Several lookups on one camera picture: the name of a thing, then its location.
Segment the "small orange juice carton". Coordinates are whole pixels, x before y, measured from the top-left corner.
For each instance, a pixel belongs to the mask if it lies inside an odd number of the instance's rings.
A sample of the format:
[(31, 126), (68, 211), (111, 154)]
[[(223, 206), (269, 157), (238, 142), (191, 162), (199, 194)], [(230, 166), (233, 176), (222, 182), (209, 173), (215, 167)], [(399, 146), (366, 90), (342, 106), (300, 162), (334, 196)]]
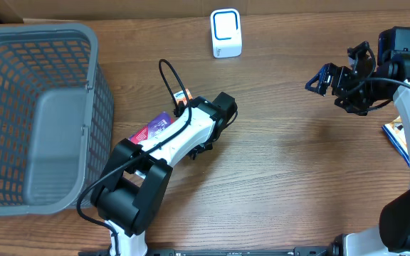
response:
[(184, 105), (187, 105), (188, 101), (192, 101), (193, 97), (190, 93), (190, 91), (186, 88), (186, 93), (184, 93), (183, 90), (178, 91), (176, 93), (174, 93), (174, 99), (175, 102), (180, 105), (180, 103), (182, 102)]

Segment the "purple red snack pouch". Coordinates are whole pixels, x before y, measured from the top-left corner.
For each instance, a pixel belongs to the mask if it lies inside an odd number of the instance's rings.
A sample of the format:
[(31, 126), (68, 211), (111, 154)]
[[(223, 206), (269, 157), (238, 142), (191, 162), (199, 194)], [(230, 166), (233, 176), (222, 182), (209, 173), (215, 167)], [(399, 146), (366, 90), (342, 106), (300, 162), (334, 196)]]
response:
[(134, 144), (151, 139), (170, 126), (174, 120), (166, 112), (158, 114), (151, 122), (147, 123), (138, 132), (134, 133), (129, 140)]

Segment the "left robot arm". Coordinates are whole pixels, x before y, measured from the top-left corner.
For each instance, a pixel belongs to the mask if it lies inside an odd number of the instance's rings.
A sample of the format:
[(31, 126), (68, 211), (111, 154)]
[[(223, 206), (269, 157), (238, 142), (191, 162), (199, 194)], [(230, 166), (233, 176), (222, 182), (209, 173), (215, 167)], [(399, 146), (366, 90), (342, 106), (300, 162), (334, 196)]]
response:
[(211, 150), (237, 111), (235, 99), (225, 92), (213, 101), (197, 97), (151, 139), (117, 144), (90, 198), (110, 231), (104, 255), (147, 254), (145, 231), (162, 204), (174, 166), (185, 156)]

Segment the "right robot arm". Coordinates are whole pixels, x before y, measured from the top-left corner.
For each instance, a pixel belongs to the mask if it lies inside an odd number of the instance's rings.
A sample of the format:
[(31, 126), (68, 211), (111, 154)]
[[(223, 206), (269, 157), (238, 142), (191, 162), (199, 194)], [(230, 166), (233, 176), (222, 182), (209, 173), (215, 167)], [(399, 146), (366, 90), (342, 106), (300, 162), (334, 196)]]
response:
[[(389, 124), (385, 132), (398, 145), (410, 168), (410, 27), (395, 26), (379, 34), (378, 51), (369, 43), (348, 48), (349, 66), (323, 65), (305, 89), (336, 97), (335, 105), (350, 114), (365, 116), (393, 103), (400, 125)], [(325, 250), (311, 255), (410, 255), (410, 179), (406, 192), (385, 205), (376, 227), (359, 233), (338, 235)]]

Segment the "yellow snack bag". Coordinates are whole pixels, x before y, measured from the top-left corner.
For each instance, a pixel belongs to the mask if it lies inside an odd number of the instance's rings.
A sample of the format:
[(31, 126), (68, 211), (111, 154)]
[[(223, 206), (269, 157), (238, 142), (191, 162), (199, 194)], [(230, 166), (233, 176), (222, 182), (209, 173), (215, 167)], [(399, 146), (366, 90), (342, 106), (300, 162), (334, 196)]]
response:
[(404, 125), (402, 123), (401, 117), (398, 116), (390, 123), (382, 126), (382, 131), (386, 134), (387, 138), (392, 143), (394, 148), (403, 157), (407, 166), (410, 166), (406, 137), (404, 133)]

